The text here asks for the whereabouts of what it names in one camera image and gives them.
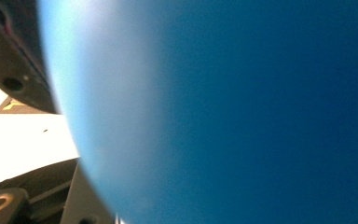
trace black metal part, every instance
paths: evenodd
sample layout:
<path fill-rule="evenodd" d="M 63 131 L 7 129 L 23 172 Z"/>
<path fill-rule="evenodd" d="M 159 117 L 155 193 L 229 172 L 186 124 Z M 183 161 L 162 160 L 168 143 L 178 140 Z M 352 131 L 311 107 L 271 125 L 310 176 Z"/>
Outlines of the black metal part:
<path fill-rule="evenodd" d="M 0 189 L 0 224 L 27 223 L 28 209 L 24 189 Z"/>
<path fill-rule="evenodd" d="M 119 223 L 118 218 L 109 214 L 101 200 L 94 193 L 79 165 L 75 170 L 61 221 L 61 224 L 71 223 Z"/>
<path fill-rule="evenodd" d="M 10 1 L 0 1 L 0 89 L 27 105 L 55 113 L 38 47 L 37 27 L 25 32 L 29 38 L 21 35 L 24 32 L 16 32 L 22 26 L 16 26 L 15 21 L 21 17 L 16 17 L 16 20 L 11 17 L 15 12 L 21 14 L 20 9 L 26 8 L 26 4 L 22 7 L 21 4 L 15 5 L 16 10 L 10 6 Z M 35 16 L 31 21 L 24 22 L 27 23 L 36 24 Z M 33 45 L 26 48 L 25 43 L 33 43 Z"/>
<path fill-rule="evenodd" d="M 60 223 L 71 181 L 46 191 L 30 200 L 30 220 L 37 224 Z"/>

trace screw hole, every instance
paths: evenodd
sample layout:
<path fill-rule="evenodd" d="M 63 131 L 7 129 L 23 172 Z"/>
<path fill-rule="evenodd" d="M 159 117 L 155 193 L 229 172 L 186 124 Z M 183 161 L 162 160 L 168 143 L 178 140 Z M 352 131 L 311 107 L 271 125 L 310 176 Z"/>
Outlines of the screw hole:
<path fill-rule="evenodd" d="M 96 217 L 84 217 L 82 218 L 78 224 L 96 224 L 97 218 Z"/>
<path fill-rule="evenodd" d="M 20 81 L 12 77 L 5 78 L 4 86 L 10 91 L 21 91 L 24 87 Z"/>

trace blue rubber surface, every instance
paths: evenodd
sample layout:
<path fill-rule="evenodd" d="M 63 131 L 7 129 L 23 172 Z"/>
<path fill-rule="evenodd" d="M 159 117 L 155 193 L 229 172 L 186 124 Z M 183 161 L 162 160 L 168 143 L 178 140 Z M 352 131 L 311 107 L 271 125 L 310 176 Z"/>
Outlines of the blue rubber surface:
<path fill-rule="evenodd" d="M 358 223 L 358 1 L 39 10 L 81 160 L 128 223 Z"/>

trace yellow object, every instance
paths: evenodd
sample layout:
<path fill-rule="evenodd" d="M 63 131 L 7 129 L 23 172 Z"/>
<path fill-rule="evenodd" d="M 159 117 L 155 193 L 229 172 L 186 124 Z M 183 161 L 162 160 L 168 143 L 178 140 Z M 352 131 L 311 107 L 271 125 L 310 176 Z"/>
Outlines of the yellow object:
<path fill-rule="evenodd" d="M 3 110 L 9 110 L 9 109 L 11 109 L 14 105 L 25 105 L 25 104 L 23 104 L 23 103 L 21 103 L 21 102 L 18 102 L 18 101 L 15 101 L 15 102 L 11 101 L 10 104 L 8 104 L 7 106 L 5 106 L 5 107 L 3 108 Z"/>

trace blue balloon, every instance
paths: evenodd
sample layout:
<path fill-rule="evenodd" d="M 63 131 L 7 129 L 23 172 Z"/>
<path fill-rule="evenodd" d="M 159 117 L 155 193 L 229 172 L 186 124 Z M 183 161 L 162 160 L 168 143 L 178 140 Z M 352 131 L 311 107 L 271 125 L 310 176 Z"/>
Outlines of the blue balloon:
<path fill-rule="evenodd" d="M 358 1 L 39 1 L 87 176 L 129 223 L 358 223 Z"/>

